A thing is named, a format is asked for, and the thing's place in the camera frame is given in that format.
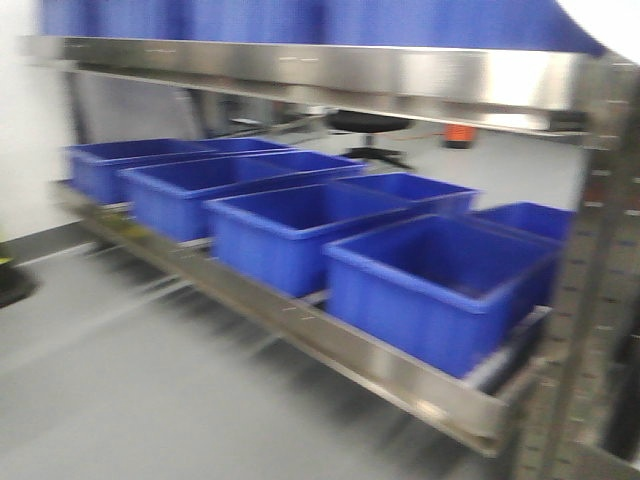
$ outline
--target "metal shelf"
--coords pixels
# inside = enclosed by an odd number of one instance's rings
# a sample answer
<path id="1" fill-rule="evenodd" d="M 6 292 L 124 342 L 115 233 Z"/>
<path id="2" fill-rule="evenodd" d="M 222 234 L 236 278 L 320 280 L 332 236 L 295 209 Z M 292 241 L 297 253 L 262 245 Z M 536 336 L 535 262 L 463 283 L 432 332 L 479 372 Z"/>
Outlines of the metal shelf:
<path id="1" fill-rule="evenodd" d="M 537 51 L 26 37 L 60 68 L 533 135 L 576 135 L 588 55 Z"/>
<path id="2" fill-rule="evenodd" d="M 458 380 L 330 317 L 304 299 L 282 296 L 202 251 L 202 243 L 177 244 L 127 218 L 123 206 L 96 206 L 59 182 L 63 208 L 86 228 L 136 256 L 191 281 L 205 294 L 275 331 L 313 358 L 485 456 L 496 456 L 518 427 L 539 364 L 503 361 L 511 345 Z M 529 320 L 540 320 L 546 309 Z M 490 385 L 492 394 L 478 389 Z"/>
<path id="3" fill-rule="evenodd" d="M 640 471 L 601 448 L 578 445 L 575 478 L 580 480 L 640 480 Z"/>

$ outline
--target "plastic bin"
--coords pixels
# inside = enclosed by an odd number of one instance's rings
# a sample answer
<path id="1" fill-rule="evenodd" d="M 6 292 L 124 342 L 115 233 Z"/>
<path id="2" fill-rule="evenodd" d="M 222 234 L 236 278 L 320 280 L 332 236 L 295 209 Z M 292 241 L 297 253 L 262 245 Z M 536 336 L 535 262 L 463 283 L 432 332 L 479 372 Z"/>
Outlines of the plastic bin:
<path id="1" fill-rule="evenodd" d="M 373 190 L 405 200 L 407 206 L 418 214 L 458 215 L 467 213 L 479 193 L 470 188 L 404 172 L 366 175 L 337 181 L 352 188 Z"/>
<path id="2" fill-rule="evenodd" d="M 518 202 L 473 212 L 471 216 L 493 228 L 562 244 L 569 234 L 573 212 Z"/>
<path id="3" fill-rule="evenodd" d="M 278 150 L 293 150 L 294 147 L 282 143 L 264 140 L 262 138 L 214 138 L 210 140 L 198 140 L 199 147 L 215 150 L 220 155 L 233 155 L 246 152 L 274 152 Z"/>
<path id="4" fill-rule="evenodd" d="M 321 183 L 361 172 L 360 162 L 314 152 L 296 152 L 307 168 L 295 168 L 287 153 L 222 157 L 122 172 L 136 219 L 177 241 L 207 237 L 203 202 L 234 195 Z"/>
<path id="5" fill-rule="evenodd" d="M 219 260 L 294 297 L 325 288 L 325 243 L 406 216 L 403 206 L 336 184 L 207 202 Z"/>
<path id="6" fill-rule="evenodd" d="M 326 0 L 325 8 L 329 44 L 443 45 L 443 0 Z"/>
<path id="7" fill-rule="evenodd" d="M 321 43 L 323 0 L 192 0 L 190 38 Z"/>
<path id="8" fill-rule="evenodd" d="M 161 138 L 67 147 L 71 184 L 102 204 L 126 200 L 119 170 L 208 158 L 215 152 L 191 142 Z"/>
<path id="9" fill-rule="evenodd" d="M 603 52 L 555 0 L 326 2 L 330 44 Z"/>
<path id="10" fill-rule="evenodd" d="M 188 1 L 98 0 L 100 36 L 114 38 L 186 38 Z"/>
<path id="11" fill-rule="evenodd" d="M 95 10 L 95 0 L 40 0 L 40 31 L 43 35 L 94 36 Z"/>
<path id="12" fill-rule="evenodd" d="M 325 248 L 328 311 L 462 377 L 544 299 L 556 251 L 426 216 Z"/>

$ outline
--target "black stool seat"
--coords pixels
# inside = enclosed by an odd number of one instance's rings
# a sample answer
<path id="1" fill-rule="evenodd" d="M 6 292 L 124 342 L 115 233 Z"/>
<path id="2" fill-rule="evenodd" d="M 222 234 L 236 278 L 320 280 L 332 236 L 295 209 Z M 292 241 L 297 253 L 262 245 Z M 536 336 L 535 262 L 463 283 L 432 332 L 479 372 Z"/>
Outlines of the black stool seat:
<path id="1" fill-rule="evenodd" d="M 413 168 L 401 161 L 404 154 L 397 150 L 384 150 L 374 147 L 373 134 L 404 130 L 409 128 L 412 123 L 411 120 L 406 118 L 386 117 L 384 115 L 372 115 L 349 110 L 338 110 L 338 112 L 327 117 L 327 125 L 331 128 L 346 132 L 365 133 L 367 135 L 364 147 L 352 148 L 343 156 L 362 160 L 379 160 L 406 170 L 413 170 Z"/>
<path id="2" fill-rule="evenodd" d="M 411 126 L 411 120 L 407 118 L 385 117 L 348 110 L 339 110 L 330 115 L 327 123 L 336 130 L 355 133 L 394 132 Z"/>

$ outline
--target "floor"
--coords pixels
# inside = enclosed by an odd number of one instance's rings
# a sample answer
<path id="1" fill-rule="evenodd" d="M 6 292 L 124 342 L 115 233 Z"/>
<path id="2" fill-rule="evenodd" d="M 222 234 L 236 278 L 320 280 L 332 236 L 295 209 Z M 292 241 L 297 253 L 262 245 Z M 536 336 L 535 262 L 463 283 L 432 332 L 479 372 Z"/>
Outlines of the floor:
<path id="1" fill-rule="evenodd" d="M 118 248 L 27 265 L 0 310 L 3 479 L 507 477 Z"/>

